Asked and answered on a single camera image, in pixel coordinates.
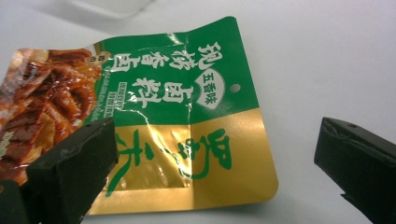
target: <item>braised meat image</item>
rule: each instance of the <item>braised meat image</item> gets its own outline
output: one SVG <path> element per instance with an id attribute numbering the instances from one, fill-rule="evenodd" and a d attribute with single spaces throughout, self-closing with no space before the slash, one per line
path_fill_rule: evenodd
<path id="1" fill-rule="evenodd" d="M 86 49 L 19 49 L 0 87 L 0 180 L 26 181 L 25 167 L 79 128 L 96 106 L 102 67 Z"/>

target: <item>plastic wrapper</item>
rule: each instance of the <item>plastic wrapper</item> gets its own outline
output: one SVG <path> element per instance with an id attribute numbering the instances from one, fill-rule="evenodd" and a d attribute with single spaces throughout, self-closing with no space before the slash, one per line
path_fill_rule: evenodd
<path id="1" fill-rule="evenodd" d="M 276 194 L 235 18 L 85 49 L 19 49 L 0 91 L 0 179 L 20 185 L 29 163 L 83 123 L 114 118 L 120 161 L 90 214 L 257 203 Z"/>

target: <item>white table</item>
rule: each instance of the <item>white table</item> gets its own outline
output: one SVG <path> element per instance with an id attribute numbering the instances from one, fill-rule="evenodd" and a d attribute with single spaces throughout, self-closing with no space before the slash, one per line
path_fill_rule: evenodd
<path id="1" fill-rule="evenodd" d="M 370 223 L 313 158 L 324 116 L 396 143 L 395 1 L 156 0 L 119 20 L 62 0 L 0 0 L 0 73 L 18 48 L 75 49 L 118 35 L 189 31 L 226 16 L 237 18 L 244 41 L 279 178 L 275 198 L 83 223 Z"/>

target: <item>black object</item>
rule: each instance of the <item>black object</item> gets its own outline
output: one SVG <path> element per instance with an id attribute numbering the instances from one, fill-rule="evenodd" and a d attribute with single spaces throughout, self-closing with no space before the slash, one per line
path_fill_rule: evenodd
<path id="1" fill-rule="evenodd" d="M 84 125 L 30 164 L 21 187 L 0 181 L 0 223 L 80 223 L 117 162 L 113 119 Z"/>
<path id="2" fill-rule="evenodd" d="M 396 223 L 396 145 L 363 128 L 323 118 L 318 165 L 374 223 Z"/>

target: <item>white surface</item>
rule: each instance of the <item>white surface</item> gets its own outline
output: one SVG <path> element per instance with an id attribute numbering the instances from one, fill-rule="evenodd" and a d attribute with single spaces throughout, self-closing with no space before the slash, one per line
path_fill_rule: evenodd
<path id="1" fill-rule="evenodd" d="M 393 0 L 156 0 L 126 20 L 61 0 L 0 0 L 0 73 L 18 48 L 75 49 L 117 35 L 189 31 L 225 16 L 237 18 L 244 41 L 279 178 L 275 198 L 83 223 L 370 223 L 313 158 L 324 116 L 396 143 Z"/>

